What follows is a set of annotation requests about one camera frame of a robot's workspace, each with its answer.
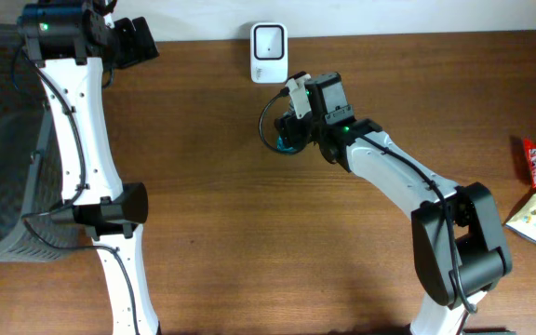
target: white wall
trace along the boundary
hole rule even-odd
[[[0,23],[28,2],[0,0]],[[285,23],[290,37],[527,30],[536,0],[119,0],[116,20],[138,16],[160,41],[246,38],[259,20]]]

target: wooden table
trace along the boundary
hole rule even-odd
[[[159,59],[117,73],[104,106],[120,176],[150,194],[144,258],[165,333],[409,323],[423,290],[408,220],[317,148],[287,157],[262,146],[258,116],[281,86],[251,82],[248,42],[159,47]],[[290,73],[340,72],[358,116],[433,171],[488,186],[502,218],[529,190],[511,138],[536,141],[536,32],[293,39],[289,52]],[[505,232],[514,271],[469,327],[536,334],[536,246]],[[0,264],[0,334],[111,329],[95,254]]]

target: gray plastic bin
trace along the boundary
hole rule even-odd
[[[61,167],[52,118],[40,102],[44,91],[23,60],[17,82],[33,98],[11,84],[10,62],[19,42],[15,27],[0,25],[0,261],[54,261],[69,252],[39,243],[20,222],[21,213],[46,210],[60,200]],[[76,227],[54,225],[46,217],[31,224],[56,246],[77,245]]]

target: table surface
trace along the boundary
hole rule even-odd
[[[118,72],[103,99],[119,174],[149,191],[143,252],[164,332],[409,323],[423,296],[409,221],[317,148],[283,156],[262,146],[258,116],[282,86],[251,82],[248,42],[159,48],[157,60]],[[529,191],[515,139],[536,141],[536,32],[292,39],[289,53],[290,73],[340,72],[358,117],[431,170],[489,187],[502,219]],[[505,233],[514,271],[469,327],[536,334],[536,246]],[[0,334],[111,331],[94,253],[0,264]]]

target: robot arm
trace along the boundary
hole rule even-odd
[[[22,53],[43,81],[60,146],[64,204],[49,212],[51,219],[84,225],[94,246],[117,250],[122,266],[99,250],[114,334],[156,335],[160,326],[141,254],[148,197],[142,183],[123,184],[117,174],[101,80],[104,71],[153,59],[158,51],[144,18],[113,22],[112,10],[102,0],[39,1],[24,8],[18,26]]]
[[[440,177],[400,150],[382,127],[368,119],[357,121],[338,74],[315,79],[297,74],[279,96],[287,95],[293,109],[275,120],[283,145],[272,149],[295,154],[316,142],[328,162],[386,194],[411,219],[415,270],[426,291],[410,333],[457,334],[468,316],[461,296],[479,302],[512,269],[489,190],[480,183],[461,187]],[[468,227],[469,233],[454,240],[451,227],[446,234],[447,221]]]

